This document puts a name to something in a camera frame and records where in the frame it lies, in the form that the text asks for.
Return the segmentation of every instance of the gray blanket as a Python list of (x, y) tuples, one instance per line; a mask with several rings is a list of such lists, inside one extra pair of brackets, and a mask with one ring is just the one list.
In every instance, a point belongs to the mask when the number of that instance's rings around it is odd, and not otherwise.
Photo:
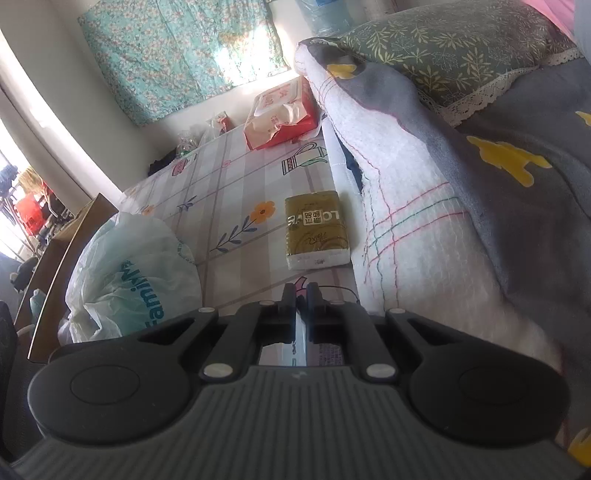
[(338, 85), (422, 140), (470, 212), (506, 297), (563, 346), (575, 408), (591, 426), (591, 66), (546, 67), (457, 129), (394, 69), (306, 42), (324, 66), (356, 63)]

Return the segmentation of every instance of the red and white package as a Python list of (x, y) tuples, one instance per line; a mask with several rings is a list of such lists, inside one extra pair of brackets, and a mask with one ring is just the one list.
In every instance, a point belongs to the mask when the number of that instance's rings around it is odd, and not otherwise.
[(310, 84), (295, 78), (255, 97), (244, 124), (251, 150), (272, 147), (318, 126), (318, 108)]

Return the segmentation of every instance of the familymart logo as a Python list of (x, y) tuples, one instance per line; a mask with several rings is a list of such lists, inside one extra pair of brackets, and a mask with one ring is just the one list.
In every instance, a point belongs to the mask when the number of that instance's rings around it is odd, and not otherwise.
[[(121, 264), (121, 270), (123, 274), (121, 275), (121, 280), (124, 282), (129, 281), (130, 283), (130, 290), (135, 292), (139, 292), (139, 296), (144, 301), (146, 308), (150, 311), (150, 320), (152, 320), (152, 325), (156, 325), (158, 320), (164, 318), (164, 309), (160, 304), (158, 296), (152, 289), (150, 282), (148, 282), (146, 277), (143, 277), (139, 269), (135, 269), (131, 271), (133, 263), (129, 260), (126, 260)], [(150, 322), (145, 322), (146, 327), (150, 327)]]

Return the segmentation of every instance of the gold tissue package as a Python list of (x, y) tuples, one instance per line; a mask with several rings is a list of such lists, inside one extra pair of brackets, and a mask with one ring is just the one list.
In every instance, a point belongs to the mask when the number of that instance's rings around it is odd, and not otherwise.
[(349, 240), (334, 190), (285, 199), (290, 270), (334, 267), (350, 261)]

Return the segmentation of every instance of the yellow pattern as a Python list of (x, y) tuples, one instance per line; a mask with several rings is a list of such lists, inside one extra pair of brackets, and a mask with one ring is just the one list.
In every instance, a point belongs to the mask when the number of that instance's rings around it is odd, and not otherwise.
[(506, 170), (524, 187), (531, 187), (534, 184), (533, 175), (525, 169), (529, 162), (542, 168), (552, 168), (552, 165), (541, 155), (531, 154), (527, 150), (514, 147), (509, 143), (490, 142), (478, 137), (467, 137), (467, 139), (480, 149), (482, 160)]
[(326, 70), (328, 70), (333, 77), (338, 77), (343, 80), (349, 80), (355, 77), (352, 72), (354, 72), (356, 69), (357, 65), (351, 64), (338, 65), (335, 63), (329, 63), (326, 66)]
[(578, 116), (580, 116), (583, 120), (585, 120), (585, 123), (591, 127), (591, 113), (585, 113), (585, 112), (575, 112)]
[(581, 430), (569, 447), (569, 453), (585, 467), (591, 466), (591, 436), (588, 433), (589, 429)]

